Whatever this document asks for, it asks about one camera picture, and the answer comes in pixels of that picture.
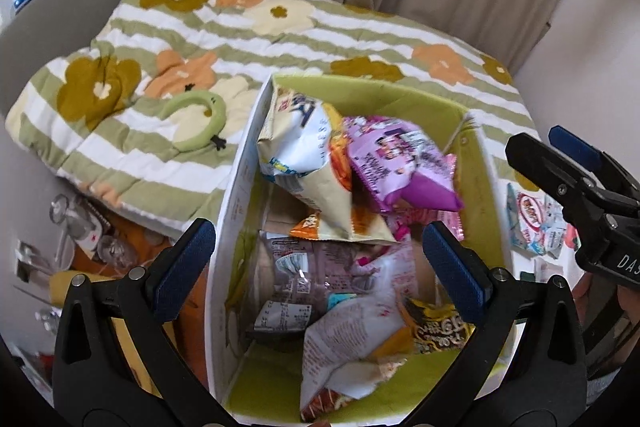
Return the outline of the person's right hand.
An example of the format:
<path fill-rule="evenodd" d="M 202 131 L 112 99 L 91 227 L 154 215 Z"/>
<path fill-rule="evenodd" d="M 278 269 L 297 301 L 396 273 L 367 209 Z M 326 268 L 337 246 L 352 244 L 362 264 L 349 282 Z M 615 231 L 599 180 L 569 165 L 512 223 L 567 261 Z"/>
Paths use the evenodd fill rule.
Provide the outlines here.
<path fill-rule="evenodd" d="M 590 273 L 585 274 L 572 291 L 579 321 L 586 323 L 586 315 L 589 303 L 597 297 L 596 281 Z M 639 291 L 626 286 L 618 286 L 615 295 L 617 303 L 620 305 L 631 324 L 636 326 L 639 323 Z"/>

